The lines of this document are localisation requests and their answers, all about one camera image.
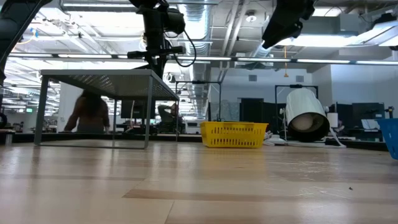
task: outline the ceiling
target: ceiling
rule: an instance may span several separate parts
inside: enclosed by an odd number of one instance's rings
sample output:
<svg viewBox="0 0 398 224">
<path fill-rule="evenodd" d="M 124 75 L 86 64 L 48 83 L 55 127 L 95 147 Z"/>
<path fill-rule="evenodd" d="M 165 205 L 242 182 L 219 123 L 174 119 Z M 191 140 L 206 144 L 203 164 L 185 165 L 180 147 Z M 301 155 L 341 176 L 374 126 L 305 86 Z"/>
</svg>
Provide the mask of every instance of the ceiling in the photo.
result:
<svg viewBox="0 0 398 224">
<path fill-rule="evenodd" d="M 189 2 L 189 0 L 169 1 L 171 5 L 181 8 L 182 5 L 176 5 L 178 2 Z M 199 1 L 207 2 L 210 9 L 210 34 L 205 41 L 197 40 L 196 44 L 210 44 L 208 55 L 221 54 L 224 38 L 227 31 L 228 20 L 233 19 L 231 9 L 233 0 L 213 0 Z M 343 13 L 358 14 L 358 12 L 371 12 L 380 8 L 389 7 L 396 4 L 396 1 L 341 1 L 341 0 L 319 0 L 316 5 L 316 16 L 334 17 Z M 144 25 L 141 15 L 134 13 L 133 7 L 127 7 L 129 1 L 118 0 L 64 0 L 63 6 L 59 1 L 54 0 L 51 4 L 43 7 L 36 15 L 29 28 L 25 31 L 23 39 L 16 45 L 13 52 L 29 53 L 51 53 L 51 54 L 127 54 L 135 50 L 144 50 L 145 45 L 142 41 Z M 249 53 L 255 50 L 261 44 L 264 21 L 272 15 L 275 7 L 275 1 L 251 1 L 247 10 L 253 10 L 256 21 L 248 22 L 245 19 L 238 32 L 239 40 L 233 46 L 232 55 L 237 53 Z M 202 29 L 199 25 L 187 28 L 188 34 L 195 39 L 198 30 Z M 186 47 L 187 39 L 180 35 L 177 40 L 172 41 L 173 45 L 183 45 Z M 319 47 L 295 47 L 286 46 L 286 49 L 273 48 L 271 54 L 274 57 L 288 58 L 328 58 L 340 48 L 319 48 Z M 23 60 L 21 58 L 9 58 L 6 67 L 6 96 L 4 105 L 14 105 L 20 103 L 13 98 L 34 98 L 26 100 L 37 104 L 38 90 L 40 85 L 41 69 L 101 69 L 101 68 L 119 68 L 130 69 L 143 65 L 137 62 L 77 62 L 61 60 Z M 275 64 L 274 68 L 282 68 L 284 64 Z M 289 65 L 290 68 L 309 68 L 311 65 Z M 195 78 L 195 67 L 180 68 L 176 63 L 168 63 L 165 68 L 166 76 L 175 75 L 177 80 L 190 81 Z M 169 83 L 172 89 L 175 84 Z M 10 90 L 11 85 L 24 86 Z M 57 109 L 59 102 L 59 88 L 57 84 L 51 84 L 49 94 L 53 98 L 49 102 Z M 208 93 L 207 87 L 192 86 L 191 84 L 180 86 L 183 98 L 186 97 L 186 103 L 183 103 L 183 113 L 197 113 L 202 117 L 204 111 L 199 108 L 205 107 Z"/>
</svg>

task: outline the pipe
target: pipe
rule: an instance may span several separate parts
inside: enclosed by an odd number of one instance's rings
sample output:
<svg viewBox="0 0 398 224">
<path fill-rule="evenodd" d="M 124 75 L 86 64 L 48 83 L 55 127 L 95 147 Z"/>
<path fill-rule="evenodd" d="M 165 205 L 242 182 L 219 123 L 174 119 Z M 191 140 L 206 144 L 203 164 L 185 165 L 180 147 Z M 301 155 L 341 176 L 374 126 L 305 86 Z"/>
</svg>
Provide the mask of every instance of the pipe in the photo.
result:
<svg viewBox="0 0 398 224">
<path fill-rule="evenodd" d="M 225 33 L 223 48 L 221 49 L 221 54 L 220 54 L 221 56 L 224 56 L 226 47 L 229 42 L 229 38 L 231 37 L 232 26 L 234 25 L 236 13 L 238 12 L 238 5 L 239 5 L 239 0 L 234 0 L 233 6 L 232 6 L 231 19 L 229 20 L 228 28 Z"/>
<path fill-rule="evenodd" d="M 242 21 L 243 21 L 243 18 L 245 17 L 246 9 L 248 8 L 248 4 L 249 3 L 250 3 L 250 0 L 244 0 L 244 2 L 243 2 L 243 6 L 242 6 L 242 9 L 241 9 L 241 15 L 240 15 L 240 17 L 238 19 L 238 23 L 235 26 L 234 34 L 232 36 L 232 40 L 231 40 L 231 43 L 229 45 L 227 56 L 230 56 L 232 54 L 232 50 L 234 49 L 236 38 L 238 37 L 239 30 L 240 30 L 240 28 L 242 26 Z"/>
</svg>

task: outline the computer monitor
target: computer monitor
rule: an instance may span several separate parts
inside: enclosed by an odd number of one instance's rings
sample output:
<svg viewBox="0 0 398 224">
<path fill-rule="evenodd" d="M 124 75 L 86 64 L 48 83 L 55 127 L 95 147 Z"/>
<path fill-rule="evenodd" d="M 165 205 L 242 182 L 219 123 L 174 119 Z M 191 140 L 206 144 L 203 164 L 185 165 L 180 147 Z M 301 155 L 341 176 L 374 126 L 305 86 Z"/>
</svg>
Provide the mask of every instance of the computer monitor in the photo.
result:
<svg viewBox="0 0 398 224">
<path fill-rule="evenodd" d="M 363 119 L 384 119 L 384 110 L 384 103 L 353 103 L 354 125 L 362 127 Z"/>
<path fill-rule="evenodd" d="M 152 100 L 152 106 L 150 111 L 150 118 L 155 119 L 155 104 L 156 101 Z M 132 107 L 132 100 L 122 100 L 122 108 L 121 108 L 121 118 L 122 119 L 130 119 L 131 117 L 131 107 Z M 132 118 L 146 118 L 147 117 L 147 102 L 136 100 L 134 102 L 134 109 L 132 113 Z"/>
</svg>

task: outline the table top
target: table top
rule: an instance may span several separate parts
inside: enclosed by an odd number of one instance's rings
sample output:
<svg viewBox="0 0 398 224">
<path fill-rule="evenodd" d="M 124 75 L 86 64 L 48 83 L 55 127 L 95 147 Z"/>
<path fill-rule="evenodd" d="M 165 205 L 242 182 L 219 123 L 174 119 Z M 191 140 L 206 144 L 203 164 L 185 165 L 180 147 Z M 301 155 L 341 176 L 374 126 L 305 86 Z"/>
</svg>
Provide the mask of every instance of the table top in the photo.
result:
<svg viewBox="0 0 398 224">
<path fill-rule="evenodd" d="M 178 100 L 177 94 L 148 69 L 41 70 L 41 75 L 117 100 L 146 100 L 152 77 L 153 100 Z"/>
</svg>

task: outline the wooden floor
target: wooden floor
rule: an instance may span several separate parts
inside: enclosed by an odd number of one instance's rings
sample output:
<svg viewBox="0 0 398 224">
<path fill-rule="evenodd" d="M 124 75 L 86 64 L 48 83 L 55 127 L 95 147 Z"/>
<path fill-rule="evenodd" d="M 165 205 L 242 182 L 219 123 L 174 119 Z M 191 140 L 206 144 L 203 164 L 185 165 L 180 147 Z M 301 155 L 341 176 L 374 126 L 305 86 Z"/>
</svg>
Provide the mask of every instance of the wooden floor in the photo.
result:
<svg viewBox="0 0 398 224">
<path fill-rule="evenodd" d="M 0 223 L 396 224 L 398 161 L 359 149 L 16 145 L 0 148 Z"/>
</svg>

